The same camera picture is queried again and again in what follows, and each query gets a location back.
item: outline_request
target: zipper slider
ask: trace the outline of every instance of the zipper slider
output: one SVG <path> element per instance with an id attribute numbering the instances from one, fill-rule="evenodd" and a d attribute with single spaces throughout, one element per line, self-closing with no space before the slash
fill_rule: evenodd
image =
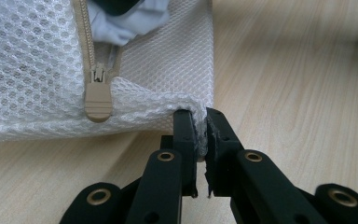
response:
<path id="1" fill-rule="evenodd" d="M 101 63 L 91 67 L 91 82 L 86 85 L 85 111 L 89 120 L 101 123 L 112 114 L 110 85 L 106 84 L 106 69 Z"/>

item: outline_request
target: wooden table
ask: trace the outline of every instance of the wooden table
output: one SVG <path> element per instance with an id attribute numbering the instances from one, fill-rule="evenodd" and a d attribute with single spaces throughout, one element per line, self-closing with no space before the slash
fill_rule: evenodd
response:
<path id="1" fill-rule="evenodd" d="M 245 148 L 293 183 L 358 192 L 358 0 L 213 1 L 215 108 Z M 58 223 L 79 191 L 142 175 L 161 133 L 0 143 L 0 223 Z M 234 223 L 229 199 L 197 200 L 183 223 Z"/>

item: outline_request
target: white mesh fabric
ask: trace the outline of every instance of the white mesh fabric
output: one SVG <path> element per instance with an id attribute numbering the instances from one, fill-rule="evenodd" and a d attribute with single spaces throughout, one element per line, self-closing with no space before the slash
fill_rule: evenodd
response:
<path id="1" fill-rule="evenodd" d="M 69 1 L 0 0 L 0 123 L 79 117 L 83 79 Z"/>
<path id="2" fill-rule="evenodd" d="M 120 76 L 151 91 L 187 92 L 213 106 L 210 0 L 171 1 L 167 25 L 124 47 Z"/>
<path id="3" fill-rule="evenodd" d="M 204 146 L 205 104 L 213 103 L 210 5 L 173 1 L 170 10 L 169 24 L 126 47 L 122 77 L 112 81 L 114 112 L 96 124 L 84 114 L 81 51 L 69 1 L 0 0 L 0 141 L 168 131 L 172 113 L 183 108 L 192 111 Z M 205 153 L 203 147 L 200 155 Z"/>

